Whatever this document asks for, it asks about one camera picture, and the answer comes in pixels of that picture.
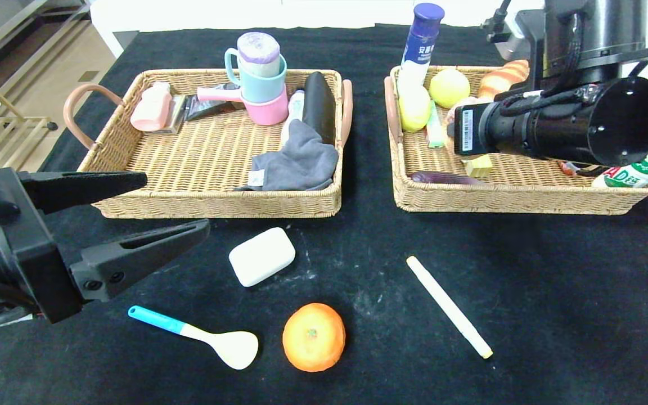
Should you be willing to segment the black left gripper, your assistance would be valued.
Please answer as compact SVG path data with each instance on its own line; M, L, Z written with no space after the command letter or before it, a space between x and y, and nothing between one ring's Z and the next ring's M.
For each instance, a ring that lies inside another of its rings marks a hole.
M87 247L68 269L43 215L146 185L144 172L0 169L0 325L66 320L83 300L108 302L208 238L208 219L159 228Z

